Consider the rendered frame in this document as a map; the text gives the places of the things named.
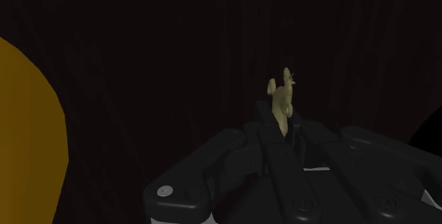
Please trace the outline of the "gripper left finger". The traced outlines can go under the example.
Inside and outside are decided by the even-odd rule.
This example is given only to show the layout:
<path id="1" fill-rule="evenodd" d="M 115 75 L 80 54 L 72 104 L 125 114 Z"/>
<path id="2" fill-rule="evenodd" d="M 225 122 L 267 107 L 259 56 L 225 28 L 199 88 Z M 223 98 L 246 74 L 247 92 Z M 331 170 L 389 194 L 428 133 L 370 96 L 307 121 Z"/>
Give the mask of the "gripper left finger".
<path id="1" fill-rule="evenodd" d="M 145 187 L 147 224 L 322 224 L 306 176 L 322 135 L 321 123 L 294 116 L 284 138 L 256 102 L 254 122 L 221 131 Z"/>

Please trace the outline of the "round yellow object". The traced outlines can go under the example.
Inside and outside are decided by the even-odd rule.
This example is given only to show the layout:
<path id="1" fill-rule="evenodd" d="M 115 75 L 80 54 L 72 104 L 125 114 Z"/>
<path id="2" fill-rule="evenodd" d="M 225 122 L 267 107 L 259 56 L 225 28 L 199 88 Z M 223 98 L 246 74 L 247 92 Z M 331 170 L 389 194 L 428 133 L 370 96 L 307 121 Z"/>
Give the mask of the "round yellow object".
<path id="1" fill-rule="evenodd" d="M 0 38 L 0 224 L 52 224 L 68 161 L 54 89 Z"/>

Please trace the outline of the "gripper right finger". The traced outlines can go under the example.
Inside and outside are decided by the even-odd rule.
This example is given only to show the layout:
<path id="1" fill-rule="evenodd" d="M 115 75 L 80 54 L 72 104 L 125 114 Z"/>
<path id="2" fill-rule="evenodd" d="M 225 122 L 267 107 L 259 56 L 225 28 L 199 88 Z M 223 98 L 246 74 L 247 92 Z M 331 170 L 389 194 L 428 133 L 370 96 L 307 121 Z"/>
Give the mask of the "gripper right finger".
<path id="1" fill-rule="evenodd" d="M 442 224 L 441 157 L 356 126 L 291 128 L 301 165 L 326 165 L 367 224 Z"/>

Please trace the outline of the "beige animal figure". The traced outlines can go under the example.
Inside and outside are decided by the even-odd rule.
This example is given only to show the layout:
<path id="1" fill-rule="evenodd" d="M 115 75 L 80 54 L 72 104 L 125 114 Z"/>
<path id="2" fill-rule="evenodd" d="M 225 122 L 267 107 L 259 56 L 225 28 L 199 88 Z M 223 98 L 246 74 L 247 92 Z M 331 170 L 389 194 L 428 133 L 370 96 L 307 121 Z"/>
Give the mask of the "beige animal figure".
<path id="1" fill-rule="evenodd" d="M 274 78 L 268 81 L 267 94 L 272 96 L 272 113 L 275 116 L 280 131 L 285 137 L 288 133 L 288 119 L 293 116 L 293 73 L 285 67 L 283 70 L 283 86 L 276 87 Z"/>

